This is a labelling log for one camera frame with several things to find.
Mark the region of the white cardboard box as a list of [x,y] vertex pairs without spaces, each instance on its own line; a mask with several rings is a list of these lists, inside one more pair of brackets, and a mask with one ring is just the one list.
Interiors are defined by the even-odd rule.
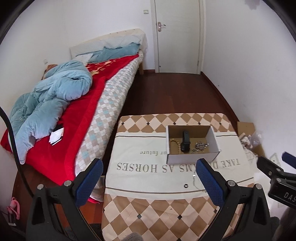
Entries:
[[[188,131],[190,151],[181,151],[182,132]],[[215,132],[211,126],[176,126],[166,127],[166,163],[195,164],[199,159],[212,162],[220,154]]]

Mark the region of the wall socket strip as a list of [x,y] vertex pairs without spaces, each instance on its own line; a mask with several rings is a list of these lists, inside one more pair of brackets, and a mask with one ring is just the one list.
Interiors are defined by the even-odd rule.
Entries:
[[272,161],[276,165],[281,166],[280,161],[277,156],[277,153],[272,154],[269,159],[270,159],[270,161]]

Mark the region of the brown cardboard sheet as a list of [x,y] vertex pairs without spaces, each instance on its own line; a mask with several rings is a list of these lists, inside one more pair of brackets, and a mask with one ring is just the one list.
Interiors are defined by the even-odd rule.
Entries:
[[244,148],[252,151],[257,156],[265,157],[265,152],[261,145],[263,137],[261,132],[255,129],[254,123],[238,121],[237,130],[239,140]]

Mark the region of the wooden bed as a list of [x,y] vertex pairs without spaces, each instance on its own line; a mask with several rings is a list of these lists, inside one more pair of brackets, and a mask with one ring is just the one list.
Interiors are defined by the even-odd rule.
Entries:
[[[116,49],[130,43],[140,44],[139,51],[144,53],[147,49],[145,32],[136,28],[106,34],[75,45],[70,48],[70,52],[74,59],[78,55],[103,50],[104,47]],[[45,137],[37,141],[27,154],[23,172],[31,188],[36,188],[40,183],[50,187],[61,185],[64,181],[73,180],[77,176],[76,155],[90,127],[105,84],[119,69],[136,57],[138,53],[86,65],[92,75],[92,86],[85,95],[70,102],[63,112],[59,120],[59,124],[64,128],[62,140],[51,145],[49,138]]]

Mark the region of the white paper on bed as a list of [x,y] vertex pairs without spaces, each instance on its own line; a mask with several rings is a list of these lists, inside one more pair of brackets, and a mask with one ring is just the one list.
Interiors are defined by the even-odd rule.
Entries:
[[59,128],[58,130],[53,131],[50,134],[49,137],[49,143],[51,145],[55,145],[56,143],[58,143],[60,140],[62,140],[64,134],[64,128]]

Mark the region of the red blanket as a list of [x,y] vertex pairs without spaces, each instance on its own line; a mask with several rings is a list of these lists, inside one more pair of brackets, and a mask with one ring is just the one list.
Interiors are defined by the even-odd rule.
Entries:
[[9,117],[15,139],[4,133],[1,146],[16,147],[21,164],[56,184],[74,180],[104,155],[143,56],[54,66],[16,100]]

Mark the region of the pink hanger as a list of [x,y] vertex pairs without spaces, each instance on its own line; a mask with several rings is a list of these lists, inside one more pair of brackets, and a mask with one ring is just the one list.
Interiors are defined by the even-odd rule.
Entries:
[[6,209],[8,211],[8,224],[16,226],[16,221],[20,219],[20,204],[15,197],[11,198],[10,205]]

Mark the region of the white door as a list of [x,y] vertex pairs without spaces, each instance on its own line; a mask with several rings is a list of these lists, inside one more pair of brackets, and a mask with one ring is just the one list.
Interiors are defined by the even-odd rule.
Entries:
[[[150,1],[156,73],[200,74],[206,32],[205,1]],[[157,23],[166,26],[158,31]]]

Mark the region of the clear plastic wrap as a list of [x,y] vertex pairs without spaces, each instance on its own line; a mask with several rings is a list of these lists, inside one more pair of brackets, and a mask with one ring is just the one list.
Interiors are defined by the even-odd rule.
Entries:
[[263,137],[261,132],[255,131],[252,135],[247,135],[245,133],[242,133],[239,136],[239,140],[244,148],[253,150],[257,146],[261,145]]

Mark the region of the teal pillow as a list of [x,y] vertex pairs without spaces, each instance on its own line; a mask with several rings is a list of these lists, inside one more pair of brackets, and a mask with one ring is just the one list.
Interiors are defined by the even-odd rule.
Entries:
[[103,50],[90,52],[76,56],[73,60],[82,62],[84,65],[88,63],[100,63],[111,59],[117,59],[126,56],[133,56],[138,53],[140,44],[130,43],[124,47],[109,49],[104,47]]

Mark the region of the black smart watch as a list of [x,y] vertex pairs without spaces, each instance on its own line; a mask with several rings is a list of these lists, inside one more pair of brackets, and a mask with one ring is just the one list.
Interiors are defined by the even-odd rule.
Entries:
[[181,151],[187,153],[190,151],[190,136],[188,131],[182,132],[182,142],[181,142]]

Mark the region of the light blue duvet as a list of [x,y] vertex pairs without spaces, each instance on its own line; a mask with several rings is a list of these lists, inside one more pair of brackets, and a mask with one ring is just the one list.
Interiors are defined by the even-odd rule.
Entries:
[[85,95],[91,85],[89,70],[71,60],[47,71],[31,92],[16,100],[9,120],[21,164],[36,141],[53,132],[69,103]]

